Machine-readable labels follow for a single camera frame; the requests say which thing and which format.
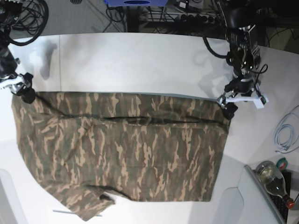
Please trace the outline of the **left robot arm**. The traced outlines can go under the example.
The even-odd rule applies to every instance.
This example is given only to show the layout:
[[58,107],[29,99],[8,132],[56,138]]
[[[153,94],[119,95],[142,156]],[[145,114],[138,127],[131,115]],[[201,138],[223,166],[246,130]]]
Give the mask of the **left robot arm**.
[[268,102],[261,93],[259,76],[268,65],[261,66],[258,45],[259,27],[295,28],[299,25],[299,2],[297,0],[218,0],[220,26],[225,31],[229,44],[226,55],[212,50],[207,37],[203,41],[207,50],[216,58],[226,60],[233,67],[232,80],[225,86],[224,93],[216,102],[224,117],[231,120],[238,110],[237,102],[253,102],[263,108]]

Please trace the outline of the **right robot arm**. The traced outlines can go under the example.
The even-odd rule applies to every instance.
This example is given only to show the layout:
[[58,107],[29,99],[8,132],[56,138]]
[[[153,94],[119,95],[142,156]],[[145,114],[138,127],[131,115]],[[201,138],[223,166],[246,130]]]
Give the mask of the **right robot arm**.
[[0,88],[9,89],[12,94],[31,104],[36,98],[32,87],[33,75],[18,74],[16,69],[20,60],[14,58],[8,46],[12,41],[10,32],[21,15],[23,3],[21,1],[2,0],[0,2]]

